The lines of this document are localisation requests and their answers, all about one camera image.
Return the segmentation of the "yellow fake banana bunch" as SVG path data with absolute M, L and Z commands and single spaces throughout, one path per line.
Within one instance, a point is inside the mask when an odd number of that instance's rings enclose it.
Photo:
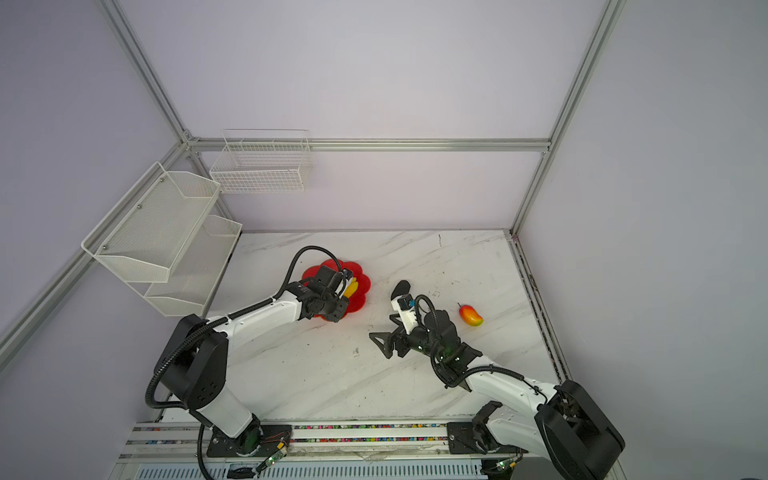
M 350 280 L 349 284 L 347 285 L 345 291 L 343 292 L 343 295 L 346 298 L 351 298 L 357 292 L 358 289 L 359 289 L 359 282 L 355 277 L 353 277 Z

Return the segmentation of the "dark fake avocado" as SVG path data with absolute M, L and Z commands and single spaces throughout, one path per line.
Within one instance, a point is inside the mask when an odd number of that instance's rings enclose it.
M 395 300 L 401 296 L 408 295 L 411 290 L 411 284 L 407 280 L 400 280 L 391 293 L 391 299 Z

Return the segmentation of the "red-yellow fake mango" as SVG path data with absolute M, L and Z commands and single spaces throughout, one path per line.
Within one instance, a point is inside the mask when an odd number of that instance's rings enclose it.
M 460 305 L 459 315 L 461 319 L 469 326 L 477 327 L 483 324 L 483 317 L 470 305 Z

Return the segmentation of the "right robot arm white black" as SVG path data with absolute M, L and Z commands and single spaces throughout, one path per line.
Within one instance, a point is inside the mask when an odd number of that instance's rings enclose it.
M 390 300 L 395 329 L 369 336 L 382 354 L 423 354 L 444 388 L 487 399 L 470 422 L 449 427 L 453 441 L 477 454 L 532 453 L 565 479 L 608 475 L 626 442 L 582 385 L 541 382 L 499 365 L 459 337 L 447 311 L 423 294 L 412 295 L 406 280 Z

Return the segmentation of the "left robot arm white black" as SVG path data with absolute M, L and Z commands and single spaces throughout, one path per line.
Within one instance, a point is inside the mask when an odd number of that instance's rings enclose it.
M 322 317 L 339 321 L 357 284 L 348 268 L 319 267 L 306 279 L 250 307 L 216 319 L 188 315 L 176 325 L 146 388 L 152 409 L 180 408 L 228 439 L 256 441 L 260 421 L 227 384 L 233 354 L 257 337 L 281 326 Z

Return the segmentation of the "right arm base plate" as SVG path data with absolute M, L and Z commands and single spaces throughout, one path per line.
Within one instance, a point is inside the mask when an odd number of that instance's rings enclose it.
M 493 438 L 485 425 L 471 422 L 449 422 L 446 425 L 451 454 L 500 455 L 526 453 L 514 445 L 503 445 Z

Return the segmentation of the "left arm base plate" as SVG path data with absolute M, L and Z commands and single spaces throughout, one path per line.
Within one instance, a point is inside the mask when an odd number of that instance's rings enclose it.
M 214 427 L 206 455 L 209 458 L 267 458 L 276 453 L 279 446 L 287 446 L 293 428 L 289 424 L 262 424 L 258 429 L 247 428 L 239 437 L 230 438 Z

